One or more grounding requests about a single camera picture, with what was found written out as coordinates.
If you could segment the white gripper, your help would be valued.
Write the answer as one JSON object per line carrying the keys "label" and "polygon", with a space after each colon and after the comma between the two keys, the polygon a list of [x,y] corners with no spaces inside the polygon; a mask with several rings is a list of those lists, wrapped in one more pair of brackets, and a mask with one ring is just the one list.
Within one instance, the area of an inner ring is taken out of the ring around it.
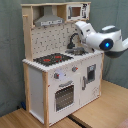
{"label": "white gripper", "polygon": [[95,45],[96,44],[96,31],[90,23],[78,21],[75,23],[77,33],[82,44]]}

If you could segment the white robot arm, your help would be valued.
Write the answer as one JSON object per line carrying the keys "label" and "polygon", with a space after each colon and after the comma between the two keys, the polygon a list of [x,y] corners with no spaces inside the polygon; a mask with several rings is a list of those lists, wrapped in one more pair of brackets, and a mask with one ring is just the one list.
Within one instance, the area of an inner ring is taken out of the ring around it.
{"label": "white robot arm", "polygon": [[113,25],[106,26],[99,32],[84,21],[78,21],[75,25],[81,44],[87,52],[99,50],[110,58],[117,58],[128,50],[128,38],[122,40],[121,30]]}

